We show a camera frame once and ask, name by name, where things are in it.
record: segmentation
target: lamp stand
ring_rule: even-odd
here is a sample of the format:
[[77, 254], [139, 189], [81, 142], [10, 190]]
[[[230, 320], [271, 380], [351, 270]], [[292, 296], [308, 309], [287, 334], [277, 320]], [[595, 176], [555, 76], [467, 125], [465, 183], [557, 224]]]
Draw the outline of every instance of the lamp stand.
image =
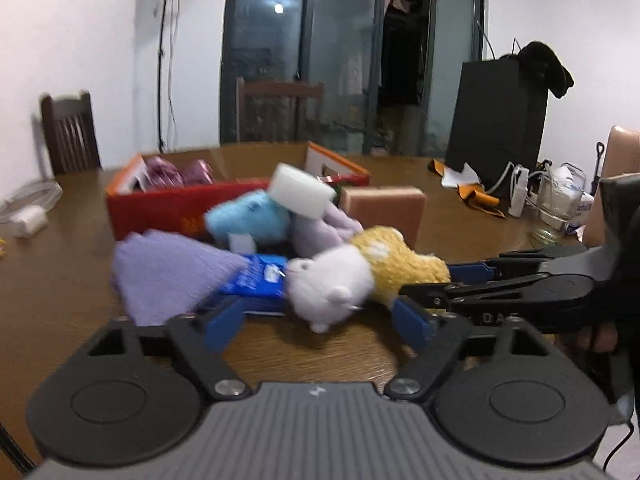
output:
[[166, 16], [166, 1], [162, 1], [162, 17], [160, 18], [160, 43], [158, 45], [158, 152], [164, 153], [164, 140], [162, 140], [162, 118], [161, 118], [161, 87], [162, 87], [162, 58], [164, 50], [162, 50], [162, 37], [164, 36], [164, 18]]

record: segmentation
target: chair backrest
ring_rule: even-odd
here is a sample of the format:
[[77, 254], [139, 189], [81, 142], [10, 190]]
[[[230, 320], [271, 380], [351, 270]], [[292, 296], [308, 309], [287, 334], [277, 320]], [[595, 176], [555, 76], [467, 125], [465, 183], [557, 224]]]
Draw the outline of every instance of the chair backrest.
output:
[[95, 142], [94, 116], [89, 92], [80, 98], [54, 100], [46, 94], [40, 100], [42, 128], [56, 175], [101, 168]]
[[[266, 140], [318, 140], [324, 84], [238, 78], [236, 135], [238, 142]], [[306, 105], [316, 101], [309, 120]]]
[[[607, 153], [602, 164], [601, 178], [619, 176], [623, 173], [640, 172], [640, 132], [614, 126], [609, 133]], [[582, 237], [587, 247], [602, 245], [605, 240], [604, 216], [600, 188], [596, 192]]]

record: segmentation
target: black circular disc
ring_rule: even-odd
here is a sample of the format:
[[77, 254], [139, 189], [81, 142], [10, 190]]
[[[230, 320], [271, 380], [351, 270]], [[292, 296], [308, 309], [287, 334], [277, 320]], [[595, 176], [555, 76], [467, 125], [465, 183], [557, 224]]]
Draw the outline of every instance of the black circular disc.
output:
[[539, 467], [585, 456], [607, 429], [609, 406], [580, 372], [553, 362], [506, 360], [459, 373], [438, 392], [436, 418], [457, 444], [492, 462]]
[[49, 377], [31, 398], [27, 422], [45, 456], [114, 467], [170, 449], [200, 410], [196, 388], [173, 370], [105, 356]]

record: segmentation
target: white paper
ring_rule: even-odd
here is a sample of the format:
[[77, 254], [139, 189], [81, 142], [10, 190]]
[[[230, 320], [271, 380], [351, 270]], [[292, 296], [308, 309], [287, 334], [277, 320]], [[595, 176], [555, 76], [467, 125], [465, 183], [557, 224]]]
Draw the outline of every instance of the white paper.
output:
[[442, 187], [463, 186], [465, 184], [479, 184], [478, 174], [465, 162], [462, 171], [459, 173], [451, 168], [444, 168], [444, 176], [442, 177]]

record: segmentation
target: white plush toy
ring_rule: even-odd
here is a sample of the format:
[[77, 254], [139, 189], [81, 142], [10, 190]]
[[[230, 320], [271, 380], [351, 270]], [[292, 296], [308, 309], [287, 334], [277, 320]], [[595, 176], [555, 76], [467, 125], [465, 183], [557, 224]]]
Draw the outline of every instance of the white plush toy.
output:
[[324, 251], [313, 260], [295, 258], [287, 264], [287, 295], [293, 310], [316, 333], [347, 319], [373, 288], [369, 263], [350, 244]]

